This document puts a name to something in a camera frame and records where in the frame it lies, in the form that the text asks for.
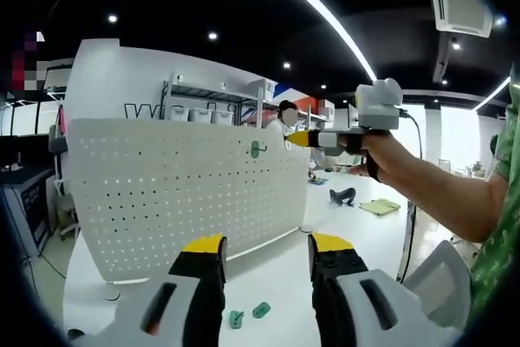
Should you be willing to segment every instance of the white desk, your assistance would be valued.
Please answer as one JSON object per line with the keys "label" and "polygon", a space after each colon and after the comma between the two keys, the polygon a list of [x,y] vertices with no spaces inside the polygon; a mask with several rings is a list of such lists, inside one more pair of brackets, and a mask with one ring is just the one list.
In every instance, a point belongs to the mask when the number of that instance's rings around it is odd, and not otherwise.
{"label": "white desk", "polygon": [[[343,237],[352,242],[370,269],[381,269],[396,278],[406,232],[407,201],[398,192],[370,178],[346,174],[327,174],[323,186],[309,184],[305,223],[315,230]],[[354,187],[356,207],[335,206],[329,201],[329,189],[341,191]],[[385,197],[401,209],[376,217],[358,208],[359,202]],[[121,299],[138,284],[108,285],[98,273],[82,235],[78,237],[68,267],[63,294],[64,329],[77,328],[96,334],[114,318],[117,291]],[[226,310],[220,332],[220,345],[297,345],[319,346],[318,326],[311,305],[307,235],[294,232],[266,247],[227,263]],[[271,312],[261,320],[251,310],[267,301]],[[232,330],[226,315],[243,310],[242,329]]]}

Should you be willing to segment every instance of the air conditioning unit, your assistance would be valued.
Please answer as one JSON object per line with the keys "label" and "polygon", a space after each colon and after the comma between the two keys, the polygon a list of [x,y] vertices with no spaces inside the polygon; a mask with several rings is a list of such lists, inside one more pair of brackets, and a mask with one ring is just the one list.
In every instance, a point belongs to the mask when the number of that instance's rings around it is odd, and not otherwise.
{"label": "air conditioning unit", "polygon": [[437,30],[489,37],[493,14],[483,0],[431,0],[431,2]]}

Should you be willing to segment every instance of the chair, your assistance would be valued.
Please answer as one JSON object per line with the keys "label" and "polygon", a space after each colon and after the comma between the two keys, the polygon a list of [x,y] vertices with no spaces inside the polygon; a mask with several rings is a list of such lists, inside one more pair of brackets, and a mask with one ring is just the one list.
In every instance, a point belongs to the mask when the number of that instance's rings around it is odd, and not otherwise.
{"label": "chair", "polygon": [[471,309],[470,271],[448,241],[442,241],[403,286],[440,327],[463,329]]}
{"label": "chair", "polygon": [[71,215],[74,219],[74,223],[71,223],[69,226],[62,229],[59,235],[62,240],[65,240],[65,235],[70,231],[74,231],[75,240],[80,232],[80,224],[78,222],[78,217],[76,214],[74,198],[72,198],[72,194],[68,191],[68,180],[57,179],[54,181],[54,187],[58,192],[58,197],[56,199],[56,208],[59,211],[62,211],[63,213]]}

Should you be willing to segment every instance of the white floor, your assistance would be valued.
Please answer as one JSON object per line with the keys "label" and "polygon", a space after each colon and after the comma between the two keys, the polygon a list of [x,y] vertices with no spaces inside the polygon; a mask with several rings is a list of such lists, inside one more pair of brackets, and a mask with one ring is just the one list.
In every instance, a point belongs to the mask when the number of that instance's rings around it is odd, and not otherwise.
{"label": "white floor", "polygon": [[[429,215],[420,210],[417,216],[412,255],[407,274],[410,275],[414,272],[441,241],[449,241],[451,236],[452,234],[448,229],[439,225]],[[65,241],[61,241],[59,234],[56,233],[49,239],[43,254],[58,271],[66,275],[73,247],[74,239],[72,235]],[[462,242],[456,244],[455,248],[470,267],[475,260],[473,254],[477,250],[476,247],[470,243]],[[32,268],[40,300],[56,325],[61,327],[63,324],[62,299],[65,280],[43,258],[39,258],[32,265]]]}

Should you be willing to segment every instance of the white pegboard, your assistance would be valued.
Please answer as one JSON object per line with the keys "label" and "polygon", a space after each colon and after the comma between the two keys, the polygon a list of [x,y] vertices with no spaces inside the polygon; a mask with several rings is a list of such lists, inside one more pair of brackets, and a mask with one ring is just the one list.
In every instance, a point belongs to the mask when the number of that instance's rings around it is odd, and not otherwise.
{"label": "white pegboard", "polygon": [[[258,158],[252,141],[260,141]],[[309,151],[266,129],[143,119],[76,119],[71,191],[103,279],[167,272],[184,245],[227,236],[243,253],[300,226]]]}

